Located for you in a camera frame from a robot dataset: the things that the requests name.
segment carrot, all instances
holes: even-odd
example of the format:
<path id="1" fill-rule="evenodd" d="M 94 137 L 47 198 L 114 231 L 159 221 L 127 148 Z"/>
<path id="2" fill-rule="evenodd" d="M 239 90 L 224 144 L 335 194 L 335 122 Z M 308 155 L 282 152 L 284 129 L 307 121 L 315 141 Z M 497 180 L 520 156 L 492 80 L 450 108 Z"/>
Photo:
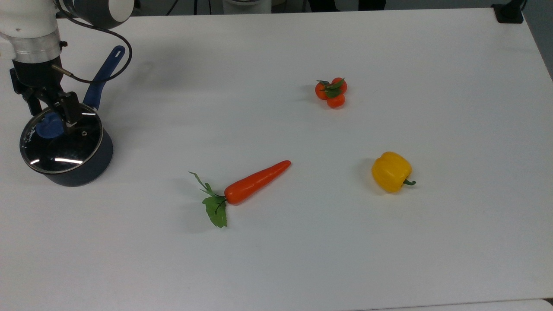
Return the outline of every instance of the carrot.
<path id="1" fill-rule="evenodd" d="M 280 176 L 292 162 L 285 160 L 277 163 L 269 168 L 254 173 L 244 179 L 241 179 L 225 189 L 225 196 L 215 194 L 208 183 L 203 183 L 198 175 L 193 172 L 189 172 L 194 175 L 198 182 L 203 186 L 201 189 L 203 192 L 210 195 L 202 203 L 206 205 L 207 214 L 210 217 L 211 222 L 219 228 L 227 226 L 226 216 L 226 202 L 232 205 L 238 205 L 259 191 L 261 188 L 272 182 L 275 178 Z"/>
<path id="2" fill-rule="evenodd" d="M 282 174 L 292 162 L 286 160 L 241 179 L 225 189 L 225 198 L 237 205 Z"/>

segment tomato cluster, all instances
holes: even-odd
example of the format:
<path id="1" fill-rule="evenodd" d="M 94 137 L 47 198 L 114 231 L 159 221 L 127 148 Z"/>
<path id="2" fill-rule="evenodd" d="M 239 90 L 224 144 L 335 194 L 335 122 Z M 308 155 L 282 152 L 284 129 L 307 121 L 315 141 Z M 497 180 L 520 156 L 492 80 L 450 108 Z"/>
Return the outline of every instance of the tomato cluster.
<path id="1" fill-rule="evenodd" d="M 341 107 L 346 102 L 344 93 L 347 90 L 347 83 L 343 78 L 337 77 L 332 82 L 318 80 L 315 86 L 315 94 L 318 98 L 326 100 L 330 108 Z"/>

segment tomato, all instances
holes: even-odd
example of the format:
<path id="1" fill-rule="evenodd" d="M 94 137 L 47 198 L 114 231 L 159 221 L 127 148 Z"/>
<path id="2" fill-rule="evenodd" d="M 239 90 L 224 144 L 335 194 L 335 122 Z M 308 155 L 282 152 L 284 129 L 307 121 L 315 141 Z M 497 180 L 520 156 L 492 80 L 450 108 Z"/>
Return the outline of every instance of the tomato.
<path id="1" fill-rule="evenodd" d="M 346 102 L 346 97 L 344 96 L 344 94 L 340 94 L 336 97 L 326 100 L 326 103 L 330 108 L 338 108 L 342 106 L 345 102 Z"/>
<path id="2" fill-rule="evenodd" d="M 340 82 L 340 80 L 342 80 L 343 78 L 340 78 L 340 77 L 337 77 L 337 78 L 334 78 L 334 80 L 332 80 L 331 84 L 334 84 L 334 83 L 338 83 Z M 347 90 L 347 83 L 346 81 L 344 80 L 344 83 L 339 87 L 340 90 L 342 90 L 342 94 L 346 93 L 346 90 Z"/>
<path id="3" fill-rule="evenodd" d="M 315 85 L 315 94 L 317 94 L 317 97 L 322 100 L 325 100 L 328 98 L 325 93 L 325 85 L 320 82 L 317 83 L 317 85 Z"/>

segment black cable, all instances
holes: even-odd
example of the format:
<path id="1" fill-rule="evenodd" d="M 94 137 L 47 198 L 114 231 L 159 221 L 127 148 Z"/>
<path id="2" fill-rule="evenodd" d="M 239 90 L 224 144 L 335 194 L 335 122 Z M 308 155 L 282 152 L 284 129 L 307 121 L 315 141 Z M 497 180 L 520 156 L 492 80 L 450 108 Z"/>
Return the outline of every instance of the black cable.
<path id="1" fill-rule="evenodd" d="M 94 29 L 94 30 L 97 30 L 97 31 L 100 31 L 100 32 L 104 32 L 104 33 L 107 33 L 107 34 L 110 34 L 110 35 L 114 35 L 115 37 L 118 37 L 120 38 L 121 40 L 123 40 L 123 42 L 125 42 L 125 44 L 127 45 L 127 47 L 129 48 L 129 57 L 127 58 L 127 62 L 123 65 L 123 67 L 117 72 L 115 73 L 114 75 L 112 75 L 111 77 L 108 77 L 108 78 L 105 78 L 105 79 L 102 79 L 102 80 L 96 80 L 96 81 L 92 81 L 92 80 L 85 80 L 85 79 L 81 79 L 79 77 L 76 77 L 74 76 L 72 73 L 70 73 L 69 71 L 66 71 L 64 70 L 63 68 L 54 68 L 56 70 L 63 70 L 62 72 L 67 75 L 68 77 L 70 78 L 73 78 L 79 82 L 83 82 L 83 83 L 88 83 L 88 84 L 92 84 L 92 83 L 103 83 L 103 82 L 106 82 L 106 81 L 110 81 L 110 80 L 113 80 L 115 79 L 117 76 L 119 76 L 123 71 L 125 71 L 125 69 L 129 66 L 129 64 L 131 63 L 131 59 L 133 57 L 133 48 L 131 47 L 131 44 L 129 43 L 129 41 L 127 39 L 125 39 L 125 37 L 123 37 L 122 35 L 118 34 L 118 33 L 115 33 L 111 30 L 107 30 L 107 29 L 103 29 L 103 28 L 100 28 L 100 27 L 96 27 L 96 26 L 92 26 L 92 25 L 88 25 L 88 24 L 85 24 L 85 23 L 81 23 L 77 20 L 74 20 L 73 17 L 70 17 L 68 12 L 65 12 L 62 7 L 61 7 L 61 4 L 60 4 L 60 0 L 55 0 L 56 2 L 56 5 L 58 6 L 60 12 L 62 15 L 64 15 L 68 20 L 70 20 L 71 22 L 79 25 L 79 26 L 83 26 L 83 27 L 86 27 L 86 28 L 90 28 L 90 29 Z"/>
<path id="2" fill-rule="evenodd" d="M 175 0 L 175 2 L 173 3 L 173 5 L 171 6 L 171 8 L 169 9 L 169 12 L 167 12 L 167 14 L 165 16 L 168 16 L 169 14 L 171 14 L 171 11 L 173 11 L 173 9 L 175 8 L 175 5 L 176 3 L 178 2 L 179 0 Z"/>

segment yellow bell pepper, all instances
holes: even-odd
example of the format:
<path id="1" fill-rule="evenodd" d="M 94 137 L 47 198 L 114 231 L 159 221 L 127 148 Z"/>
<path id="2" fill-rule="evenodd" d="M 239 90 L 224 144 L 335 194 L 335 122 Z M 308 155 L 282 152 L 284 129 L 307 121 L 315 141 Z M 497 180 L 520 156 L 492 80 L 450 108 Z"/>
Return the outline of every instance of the yellow bell pepper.
<path id="1" fill-rule="evenodd" d="M 413 171 L 411 164 L 395 152 L 384 152 L 374 161 L 371 171 L 377 184 L 388 192 L 399 191 L 403 184 L 412 186 L 416 183 L 407 180 Z"/>

